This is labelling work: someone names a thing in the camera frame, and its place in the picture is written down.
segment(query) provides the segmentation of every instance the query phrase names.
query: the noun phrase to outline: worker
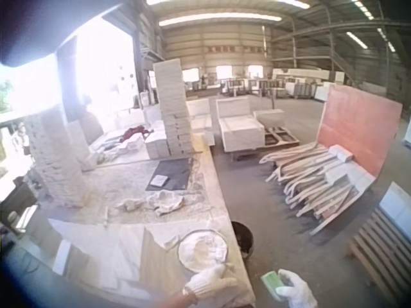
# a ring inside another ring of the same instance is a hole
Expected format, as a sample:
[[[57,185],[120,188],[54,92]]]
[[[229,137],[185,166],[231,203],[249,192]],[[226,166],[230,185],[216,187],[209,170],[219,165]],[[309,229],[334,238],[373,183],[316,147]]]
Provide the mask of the worker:
[[[226,287],[237,286],[238,281],[235,278],[222,278],[226,267],[221,264],[194,275],[182,292],[173,295],[157,308],[187,308],[205,298],[216,296]],[[275,291],[288,300],[290,308],[318,308],[313,293],[300,276],[285,269],[280,269],[278,274],[282,281],[290,286],[278,287]]]

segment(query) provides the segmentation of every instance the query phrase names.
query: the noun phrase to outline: red panel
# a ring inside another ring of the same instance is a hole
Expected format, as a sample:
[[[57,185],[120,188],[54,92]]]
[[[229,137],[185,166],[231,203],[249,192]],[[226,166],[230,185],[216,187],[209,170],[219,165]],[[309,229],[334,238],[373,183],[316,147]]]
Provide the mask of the red panel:
[[[328,94],[318,142],[339,144],[354,161],[377,177],[397,134],[402,105],[344,85]]]

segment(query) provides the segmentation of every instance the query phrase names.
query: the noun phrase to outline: round white plate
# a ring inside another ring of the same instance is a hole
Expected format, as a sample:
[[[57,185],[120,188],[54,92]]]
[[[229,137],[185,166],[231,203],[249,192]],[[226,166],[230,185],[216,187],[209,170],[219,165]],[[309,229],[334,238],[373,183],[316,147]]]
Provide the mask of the round white plate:
[[[197,230],[186,235],[177,250],[181,264],[200,273],[222,264],[227,259],[228,246],[224,238],[212,230]]]

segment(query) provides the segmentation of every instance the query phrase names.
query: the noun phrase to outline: gloved hand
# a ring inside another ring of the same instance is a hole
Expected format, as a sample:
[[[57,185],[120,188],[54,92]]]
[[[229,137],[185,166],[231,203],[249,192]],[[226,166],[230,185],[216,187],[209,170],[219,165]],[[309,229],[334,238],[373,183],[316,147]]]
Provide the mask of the gloved hand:
[[[275,289],[278,295],[287,298],[290,308],[317,308],[318,304],[307,283],[296,273],[279,270],[278,275],[283,281],[288,280],[292,286],[278,287]]]
[[[220,264],[204,270],[191,277],[191,280],[186,284],[186,288],[195,295],[197,300],[202,300],[207,297],[214,297],[226,287],[237,286],[237,279],[222,278],[226,268],[226,265]]]

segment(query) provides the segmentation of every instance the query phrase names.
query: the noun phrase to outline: wooden pallet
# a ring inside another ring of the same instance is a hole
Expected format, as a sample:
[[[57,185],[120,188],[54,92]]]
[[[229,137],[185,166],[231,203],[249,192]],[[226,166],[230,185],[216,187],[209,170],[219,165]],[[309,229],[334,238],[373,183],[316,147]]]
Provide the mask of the wooden pallet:
[[[409,296],[411,243],[380,209],[354,236],[349,250],[390,303],[401,303]]]
[[[238,160],[238,157],[252,155],[255,153],[281,150],[290,148],[292,146],[298,146],[300,140],[290,133],[289,130],[283,127],[266,128],[265,129],[265,146],[257,149],[241,150],[230,152],[231,161]]]

